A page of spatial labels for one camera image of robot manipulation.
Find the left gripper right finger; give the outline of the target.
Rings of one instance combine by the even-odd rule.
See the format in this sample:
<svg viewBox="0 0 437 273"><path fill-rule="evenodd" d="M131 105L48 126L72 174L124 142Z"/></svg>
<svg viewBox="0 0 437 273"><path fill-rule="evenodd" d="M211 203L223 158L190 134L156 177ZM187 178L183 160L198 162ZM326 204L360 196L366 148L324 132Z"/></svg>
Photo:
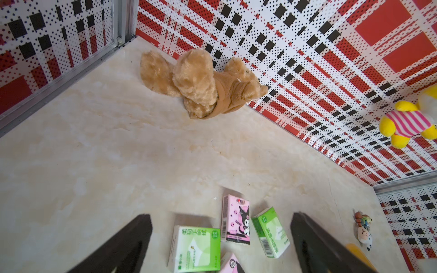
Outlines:
<svg viewBox="0 0 437 273"><path fill-rule="evenodd" d="M304 273L374 273L307 214L294 213L290 229Z"/></svg>

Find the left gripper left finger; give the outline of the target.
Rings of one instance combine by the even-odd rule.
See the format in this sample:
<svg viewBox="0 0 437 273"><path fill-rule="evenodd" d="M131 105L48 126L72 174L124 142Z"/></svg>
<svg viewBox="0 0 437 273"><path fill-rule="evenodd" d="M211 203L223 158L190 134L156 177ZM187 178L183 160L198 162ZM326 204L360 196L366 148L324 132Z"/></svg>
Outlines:
<svg viewBox="0 0 437 273"><path fill-rule="evenodd" d="M71 273L138 273L152 235L150 215L138 215Z"/></svg>

